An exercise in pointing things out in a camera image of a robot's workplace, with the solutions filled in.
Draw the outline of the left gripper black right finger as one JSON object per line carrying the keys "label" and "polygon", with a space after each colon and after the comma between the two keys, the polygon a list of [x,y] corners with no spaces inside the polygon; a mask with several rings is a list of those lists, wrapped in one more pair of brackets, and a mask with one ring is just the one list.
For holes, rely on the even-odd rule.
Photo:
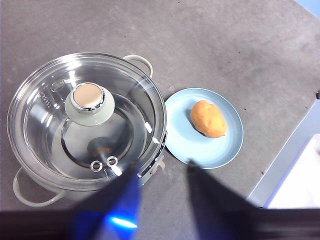
{"label": "left gripper black right finger", "polygon": [[189,160],[189,200],[201,240],[318,240],[319,209],[256,207]]}

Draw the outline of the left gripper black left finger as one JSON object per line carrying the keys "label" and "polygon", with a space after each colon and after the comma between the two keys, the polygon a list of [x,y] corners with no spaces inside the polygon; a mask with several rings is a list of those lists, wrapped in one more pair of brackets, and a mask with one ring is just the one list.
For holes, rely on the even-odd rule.
{"label": "left gripper black left finger", "polygon": [[138,165],[127,169],[109,184],[71,209],[2,211],[2,240],[98,240],[128,239],[135,227],[113,221],[114,218],[135,224],[140,201]]}

